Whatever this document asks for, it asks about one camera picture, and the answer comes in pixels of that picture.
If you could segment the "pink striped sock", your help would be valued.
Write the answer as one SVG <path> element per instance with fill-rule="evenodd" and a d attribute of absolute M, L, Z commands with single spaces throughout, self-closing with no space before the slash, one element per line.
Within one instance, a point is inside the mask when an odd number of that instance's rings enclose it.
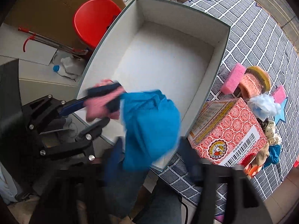
<path fill-rule="evenodd" d="M 86 109 L 86 121 L 92 122 L 96 118 L 104 119 L 106 117 L 114 120 L 119 120 L 120 110 L 119 104 L 117 104 L 116 110 L 110 110 L 108 104 L 113 100 L 119 99 L 119 96 L 124 93 L 125 90 L 122 86 L 118 86 L 111 93 L 104 96 L 89 98 L 84 102 Z"/>

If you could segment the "blue cloth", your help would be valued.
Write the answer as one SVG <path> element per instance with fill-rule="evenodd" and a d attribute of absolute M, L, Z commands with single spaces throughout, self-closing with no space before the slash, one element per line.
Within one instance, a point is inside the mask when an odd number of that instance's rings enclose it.
<path fill-rule="evenodd" d="M 176 146 L 180 112 L 160 90 L 124 93 L 121 100 L 126 129 L 123 168 L 147 170 Z"/>
<path fill-rule="evenodd" d="M 271 164 L 276 165 L 279 163 L 279 156 L 281 153 L 281 145 L 269 146 L 269 156 L 267 157 L 263 167 L 266 168 Z"/>

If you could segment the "cream polka dot scrunchie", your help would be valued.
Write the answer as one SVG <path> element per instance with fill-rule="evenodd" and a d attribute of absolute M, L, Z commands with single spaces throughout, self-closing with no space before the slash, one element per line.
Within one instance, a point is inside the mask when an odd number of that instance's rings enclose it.
<path fill-rule="evenodd" d="M 276 124 L 274 121 L 268 121 L 264 134 L 270 146 L 281 145 L 282 138 L 278 133 L 276 133 Z"/>

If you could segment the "light blue fluffy ball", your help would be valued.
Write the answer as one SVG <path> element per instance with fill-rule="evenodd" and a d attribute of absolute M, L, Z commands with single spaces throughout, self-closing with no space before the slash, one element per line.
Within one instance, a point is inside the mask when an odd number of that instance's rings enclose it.
<path fill-rule="evenodd" d="M 276 103 L 274 97 L 268 94 L 250 98 L 247 105 L 254 116 L 261 121 L 265 121 L 268 117 L 276 116 L 281 112 L 281 105 Z"/>

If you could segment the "knitted burger toy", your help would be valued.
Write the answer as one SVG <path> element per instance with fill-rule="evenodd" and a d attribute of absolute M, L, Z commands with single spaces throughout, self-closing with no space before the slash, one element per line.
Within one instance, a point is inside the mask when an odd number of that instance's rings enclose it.
<path fill-rule="evenodd" d="M 259 66 L 248 67 L 238 87 L 242 98 L 248 100 L 270 91 L 270 76 Z"/>

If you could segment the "blue capped plastic bottle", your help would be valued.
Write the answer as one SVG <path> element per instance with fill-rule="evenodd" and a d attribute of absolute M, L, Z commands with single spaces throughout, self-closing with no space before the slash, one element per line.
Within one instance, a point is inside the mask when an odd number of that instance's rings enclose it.
<path fill-rule="evenodd" d="M 60 76 L 64 76 L 70 79 L 76 79 L 78 76 L 75 74 L 71 74 L 66 72 L 65 68 L 63 67 L 63 65 L 54 65 L 53 66 L 53 71 L 58 73 Z"/>

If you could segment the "red patterned carton box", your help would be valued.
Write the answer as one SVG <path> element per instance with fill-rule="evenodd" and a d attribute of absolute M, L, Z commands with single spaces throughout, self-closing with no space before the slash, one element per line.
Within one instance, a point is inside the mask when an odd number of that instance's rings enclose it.
<path fill-rule="evenodd" d="M 267 142 L 242 98 L 207 101 L 187 139 L 201 158 L 226 167 L 247 166 Z"/>

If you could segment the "orange toy piece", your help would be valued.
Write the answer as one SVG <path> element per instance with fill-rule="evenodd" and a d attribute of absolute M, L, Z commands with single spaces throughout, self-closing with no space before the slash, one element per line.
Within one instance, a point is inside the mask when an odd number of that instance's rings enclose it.
<path fill-rule="evenodd" d="M 262 167 L 263 165 L 257 165 L 256 162 L 252 161 L 244 168 L 245 175 L 249 179 L 252 179 L 257 173 L 261 171 Z"/>

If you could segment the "red plastic chair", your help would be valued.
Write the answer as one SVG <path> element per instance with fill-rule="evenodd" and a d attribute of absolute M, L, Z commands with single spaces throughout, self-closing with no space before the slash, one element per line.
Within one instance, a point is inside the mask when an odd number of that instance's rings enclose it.
<path fill-rule="evenodd" d="M 121 9 L 111 0 L 89 0 L 73 17 L 73 27 L 82 42 L 95 49 Z"/>

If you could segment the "large pink sponge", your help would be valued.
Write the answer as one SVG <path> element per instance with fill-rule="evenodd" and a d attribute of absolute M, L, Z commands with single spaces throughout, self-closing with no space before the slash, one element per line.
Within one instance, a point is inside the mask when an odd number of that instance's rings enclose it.
<path fill-rule="evenodd" d="M 232 94 L 238 87 L 245 72 L 246 72 L 246 67 L 244 67 L 240 63 L 237 63 L 229 73 L 224 84 L 222 85 L 221 92 L 224 95 Z"/>

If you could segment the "brown cardboard sheet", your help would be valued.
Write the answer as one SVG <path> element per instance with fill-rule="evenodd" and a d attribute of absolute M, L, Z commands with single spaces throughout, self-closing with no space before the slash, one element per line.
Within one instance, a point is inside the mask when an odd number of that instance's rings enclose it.
<path fill-rule="evenodd" d="M 73 29 L 76 10 L 89 0 L 16 0 L 4 23 L 23 27 L 64 45 L 82 49 L 83 43 Z M 121 9 L 123 0 L 112 0 Z"/>

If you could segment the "grey open storage box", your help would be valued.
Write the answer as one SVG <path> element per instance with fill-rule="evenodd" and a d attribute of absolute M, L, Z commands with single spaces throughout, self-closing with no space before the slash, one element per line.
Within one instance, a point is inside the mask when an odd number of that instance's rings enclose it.
<path fill-rule="evenodd" d="M 124 93 L 160 90 L 172 100 L 181 120 L 177 144 L 150 166 L 163 169 L 207 99 L 229 32 L 228 24 L 191 7 L 167 0 L 133 0 L 96 47 L 77 97 L 86 96 L 87 89 L 110 79 L 120 83 Z M 121 100 L 119 120 L 108 123 L 102 138 L 110 142 L 122 138 L 125 145 L 122 105 Z"/>

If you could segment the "small pink sponge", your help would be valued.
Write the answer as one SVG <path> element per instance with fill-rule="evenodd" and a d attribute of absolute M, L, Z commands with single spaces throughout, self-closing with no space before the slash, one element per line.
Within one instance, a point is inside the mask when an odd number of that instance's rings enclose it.
<path fill-rule="evenodd" d="M 274 98 L 275 103 L 282 104 L 283 101 L 287 98 L 284 86 L 278 86 L 276 90 L 272 93 L 272 97 Z"/>

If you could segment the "grey checked tablecloth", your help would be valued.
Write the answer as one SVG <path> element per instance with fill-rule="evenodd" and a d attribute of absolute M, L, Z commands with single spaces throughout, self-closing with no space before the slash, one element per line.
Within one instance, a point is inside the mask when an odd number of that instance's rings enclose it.
<path fill-rule="evenodd" d="M 252 184 L 277 223 L 298 203 L 298 54 L 278 24 L 254 0 L 189 0 L 186 5 L 210 14 L 231 27 L 224 58 L 209 100 L 232 99 L 221 86 L 236 63 L 259 66 L 270 75 L 272 87 L 284 86 L 288 100 L 285 120 L 277 124 L 282 138 L 279 163 L 262 169 Z"/>

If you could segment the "red handled mop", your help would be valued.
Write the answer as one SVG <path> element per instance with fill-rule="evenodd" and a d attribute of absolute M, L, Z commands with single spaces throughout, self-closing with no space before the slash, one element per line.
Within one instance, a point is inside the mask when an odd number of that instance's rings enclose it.
<path fill-rule="evenodd" d="M 70 53 L 72 54 L 73 56 L 76 56 L 76 57 L 79 57 L 79 58 L 82 58 L 84 56 L 86 56 L 88 54 L 88 50 L 86 49 L 74 49 L 70 46 L 66 46 L 62 43 L 59 43 L 53 39 L 50 39 L 46 36 L 43 36 L 43 35 L 40 35 L 38 33 L 34 33 L 26 28 L 23 28 L 23 27 L 18 27 L 18 31 L 20 32 L 23 32 L 23 33 L 27 33 L 29 34 L 30 36 L 24 41 L 23 43 L 23 47 L 22 47 L 22 50 L 23 52 L 25 53 L 26 51 L 26 44 L 29 40 L 31 41 L 36 41 L 38 43 L 42 43 L 44 45 L 47 45 L 47 46 L 51 46 L 51 47 L 54 47 L 56 48 L 57 50 L 62 50 L 62 51 L 65 51 L 67 53 Z"/>

